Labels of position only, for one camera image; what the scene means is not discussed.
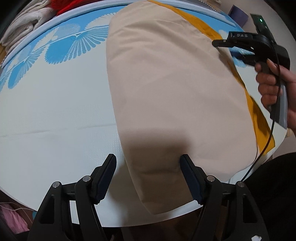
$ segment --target finger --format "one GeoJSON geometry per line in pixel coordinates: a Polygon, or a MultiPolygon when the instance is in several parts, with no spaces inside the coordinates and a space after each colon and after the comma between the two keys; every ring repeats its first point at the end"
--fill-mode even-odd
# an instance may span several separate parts
{"type": "Polygon", "coordinates": [[[276,84],[276,78],[272,74],[266,74],[263,72],[260,72],[256,75],[256,81],[259,84],[267,84],[267,85],[275,85],[276,84]]]}
{"type": "Polygon", "coordinates": [[[258,86],[258,91],[261,95],[277,95],[279,87],[276,85],[266,85],[261,84],[258,86]]]}
{"type": "Polygon", "coordinates": [[[255,71],[256,71],[257,73],[259,73],[259,72],[261,72],[261,70],[262,70],[262,68],[261,68],[261,64],[256,63],[256,65],[255,65],[255,71]]]}
{"type": "MultiPolygon", "coordinates": [[[[267,65],[275,75],[279,74],[277,64],[275,64],[270,59],[268,59],[267,65]]],[[[290,72],[288,69],[286,69],[285,67],[283,67],[281,65],[279,67],[280,67],[280,71],[281,71],[281,77],[286,82],[296,83],[296,75],[295,74],[293,74],[292,72],[290,72]]]]}
{"type": "Polygon", "coordinates": [[[263,95],[261,97],[261,103],[265,109],[269,109],[269,106],[276,103],[276,95],[263,95]]]}

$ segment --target screw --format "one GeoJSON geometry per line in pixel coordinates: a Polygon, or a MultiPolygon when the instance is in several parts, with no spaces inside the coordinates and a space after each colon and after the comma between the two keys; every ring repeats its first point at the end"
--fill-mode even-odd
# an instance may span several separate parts
{"type": "Polygon", "coordinates": [[[238,182],[237,185],[238,185],[239,187],[241,187],[241,188],[244,187],[244,183],[243,183],[243,182],[238,182]]]}
{"type": "Polygon", "coordinates": [[[57,187],[59,186],[59,182],[54,182],[54,183],[52,184],[52,186],[53,186],[54,188],[57,188],[57,187]]]}
{"type": "Polygon", "coordinates": [[[215,181],[215,177],[214,176],[207,176],[207,180],[210,182],[215,181]]]}
{"type": "Polygon", "coordinates": [[[90,179],[91,179],[90,176],[84,176],[84,177],[82,178],[82,180],[83,180],[84,182],[88,182],[90,179]]]}

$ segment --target gray handle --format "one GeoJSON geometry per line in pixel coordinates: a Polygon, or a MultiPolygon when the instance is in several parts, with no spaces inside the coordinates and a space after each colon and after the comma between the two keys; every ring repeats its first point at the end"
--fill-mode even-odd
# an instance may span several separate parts
{"type": "MultiPolygon", "coordinates": [[[[266,74],[273,74],[269,69],[267,63],[259,62],[261,64],[262,72],[266,74]]],[[[270,118],[273,120],[275,117],[275,122],[287,129],[287,114],[288,114],[288,98],[287,98],[287,87],[286,82],[281,80],[280,84],[283,90],[282,95],[278,99],[278,108],[276,113],[276,104],[271,106],[270,118]]]]}

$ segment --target purple box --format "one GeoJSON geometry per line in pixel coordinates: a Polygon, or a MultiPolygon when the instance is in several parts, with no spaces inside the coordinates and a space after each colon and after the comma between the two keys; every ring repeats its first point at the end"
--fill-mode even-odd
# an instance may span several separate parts
{"type": "Polygon", "coordinates": [[[249,16],[240,8],[233,5],[228,14],[240,27],[243,27],[248,21],[249,16]]]}

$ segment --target white cord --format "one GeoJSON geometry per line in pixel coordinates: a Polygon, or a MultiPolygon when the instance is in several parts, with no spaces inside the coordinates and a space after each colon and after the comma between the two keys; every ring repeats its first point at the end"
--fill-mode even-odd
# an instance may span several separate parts
{"type": "MultiPolygon", "coordinates": [[[[14,202],[0,202],[0,204],[14,204],[14,205],[17,205],[17,206],[19,206],[20,207],[20,205],[19,204],[17,204],[17,203],[14,203],[14,202]]],[[[7,209],[7,210],[10,210],[10,211],[17,211],[17,210],[20,210],[20,209],[26,209],[26,210],[30,210],[30,211],[33,211],[33,212],[35,212],[35,210],[33,210],[33,209],[30,209],[30,208],[24,208],[24,207],[21,207],[21,208],[17,208],[17,209],[10,209],[10,208],[7,208],[7,207],[4,207],[4,206],[2,206],[2,205],[0,205],[0,207],[2,207],[2,208],[4,208],[4,209],[7,209]]],[[[27,213],[24,211],[24,213],[25,213],[25,215],[28,217],[28,219],[30,220],[30,222],[33,224],[33,222],[32,222],[32,220],[30,219],[30,217],[27,215],[27,213]]]]}

